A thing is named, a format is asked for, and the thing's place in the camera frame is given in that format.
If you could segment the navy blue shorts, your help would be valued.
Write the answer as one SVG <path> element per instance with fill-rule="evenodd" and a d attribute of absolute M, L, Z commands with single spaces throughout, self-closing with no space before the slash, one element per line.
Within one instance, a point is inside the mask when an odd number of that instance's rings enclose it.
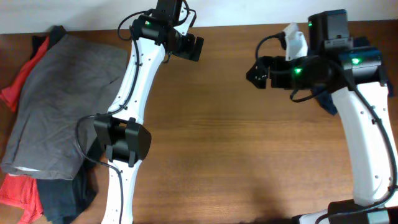
<path fill-rule="evenodd" d="M 368 40 L 367 37 L 357 37 L 354 39 L 354 46 L 355 47 L 365 47 L 365 46 L 370 46 L 370 41 Z M 387 87 L 389 90 L 388 97 L 392 98 L 394 97 L 394 86 L 391 83 L 390 79 L 387 79 Z M 320 93 L 317 97 L 316 100 L 318 104 L 329 114 L 332 116 L 338 114 L 338 110 L 336 109 L 336 106 L 333 104 L 333 100 L 331 97 L 331 94 L 328 92 L 323 92 Z"/>

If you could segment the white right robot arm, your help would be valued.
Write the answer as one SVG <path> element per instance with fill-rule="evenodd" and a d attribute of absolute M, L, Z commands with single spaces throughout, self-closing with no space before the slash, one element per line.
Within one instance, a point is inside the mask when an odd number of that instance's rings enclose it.
<path fill-rule="evenodd" d="M 388 112 L 387 76 L 381 52 L 357 46 L 344 9 L 308 18 L 308 35 L 289 24 L 274 35 L 283 57 L 256 56 L 246 78 L 256 88 L 329 93 L 343 124 L 353 171 L 353 198 L 332 202 L 294 223 L 396 223 L 397 149 Z"/>

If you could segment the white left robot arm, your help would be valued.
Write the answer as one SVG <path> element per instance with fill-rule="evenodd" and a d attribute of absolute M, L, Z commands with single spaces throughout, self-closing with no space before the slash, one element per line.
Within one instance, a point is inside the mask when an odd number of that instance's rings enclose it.
<path fill-rule="evenodd" d="M 144 127 L 144 110 L 160 66 L 176 56 L 199 61 L 204 40 L 189 33 L 197 18 L 186 1 L 158 0 L 153 9 L 137 12 L 129 26 L 127 69 L 114 101 L 93 126 L 105 150 L 109 170 L 103 223 L 133 223 L 132 203 L 137 173 L 147 157 L 152 136 Z"/>

